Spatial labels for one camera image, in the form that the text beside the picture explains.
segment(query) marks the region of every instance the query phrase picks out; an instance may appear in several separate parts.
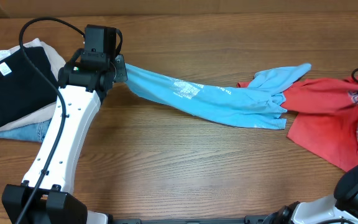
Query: wood grain surface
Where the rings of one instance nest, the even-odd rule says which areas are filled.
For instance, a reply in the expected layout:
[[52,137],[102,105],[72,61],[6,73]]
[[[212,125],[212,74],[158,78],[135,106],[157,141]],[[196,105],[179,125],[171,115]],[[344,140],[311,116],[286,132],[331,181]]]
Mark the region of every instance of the wood grain surface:
[[0,0],[0,18],[341,11],[358,0]]
[[[309,62],[304,78],[346,78],[358,67],[358,12],[206,16],[68,17],[114,26],[126,62],[175,78],[235,86],[255,72]],[[0,50],[18,44],[27,19],[0,19]],[[39,22],[39,37],[68,60],[81,37]],[[212,123],[138,98],[115,85],[96,115],[76,170],[75,196],[116,218],[243,217],[333,192],[343,171],[286,138],[285,130]],[[39,143],[0,139],[0,223],[6,184],[20,184]]]

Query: white label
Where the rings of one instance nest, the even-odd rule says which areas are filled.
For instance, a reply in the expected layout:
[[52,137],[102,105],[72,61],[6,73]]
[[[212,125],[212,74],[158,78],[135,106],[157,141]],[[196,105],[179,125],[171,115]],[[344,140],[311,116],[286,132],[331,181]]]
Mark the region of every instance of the white label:
[[9,50],[0,50],[0,58],[8,57],[11,55]]
[[178,96],[184,96],[191,100],[194,96],[197,95],[197,93],[200,91],[200,89],[192,86],[191,84],[183,81],[175,81],[173,83],[174,89],[177,91],[174,94]]
[[5,62],[0,64],[0,72],[2,73],[3,76],[9,74],[12,72],[12,70],[7,66],[7,64]]

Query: red t-shirt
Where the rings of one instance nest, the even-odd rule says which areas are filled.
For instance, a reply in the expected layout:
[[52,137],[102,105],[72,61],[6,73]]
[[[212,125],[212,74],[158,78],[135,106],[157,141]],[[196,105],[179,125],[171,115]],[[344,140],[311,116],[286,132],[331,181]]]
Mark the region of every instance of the red t-shirt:
[[345,171],[358,165],[357,83],[350,78],[305,80],[284,95],[281,106],[299,112],[288,138]]

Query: pile of clothes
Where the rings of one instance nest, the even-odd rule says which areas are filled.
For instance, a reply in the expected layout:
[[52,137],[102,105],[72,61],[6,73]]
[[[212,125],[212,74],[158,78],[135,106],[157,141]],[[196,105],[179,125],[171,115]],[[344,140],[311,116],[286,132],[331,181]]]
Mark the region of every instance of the pile of clothes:
[[[39,39],[25,47],[57,86],[64,59]],[[42,142],[57,96],[18,50],[0,51],[0,138]],[[137,96],[216,123],[284,129],[282,113],[297,111],[288,133],[292,141],[345,171],[358,165],[358,83],[351,79],[297,82],[311,69],[305,63],[257,72],[251,82],[233,88],[187,82],[129,64],[126,68],[126,85]]]

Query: beige cloth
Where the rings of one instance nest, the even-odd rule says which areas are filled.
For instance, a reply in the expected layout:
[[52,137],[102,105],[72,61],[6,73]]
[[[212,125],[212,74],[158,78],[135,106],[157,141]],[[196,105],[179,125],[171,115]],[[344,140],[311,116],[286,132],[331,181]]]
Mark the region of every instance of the beige cloth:
[[[59,69],[62,68],[66,62],[56,52],[56,50],[53,47],[47,45],[46,43],[41,42],[38,38],[34,39],[31,42],[24,44],[24,46],[25,47],[43,47],[45,50],[45,54],[47,55],[49,62],[50,62],[50,69],[51,69],[53,75],[55,76],[55,78],[57,79]],[[16,46],[16,47],[9,49],[9,51],[11,52],[11,54],[13,54],[14,52],[16,52],[19,49],[20,49],[20,47]],[[25,126],[28,124],[34,124],[34,123],[46,121],[53,116],[53,113],[55,112],[55,104],[56,103],[52,103],[50,105],[44,106],[43,108],[23,117],[21,119],[18,119],[16,121],[5,124],[4,126],[0,127],[0,131],[7,131],[10,129],[18,128],[18,127]]]

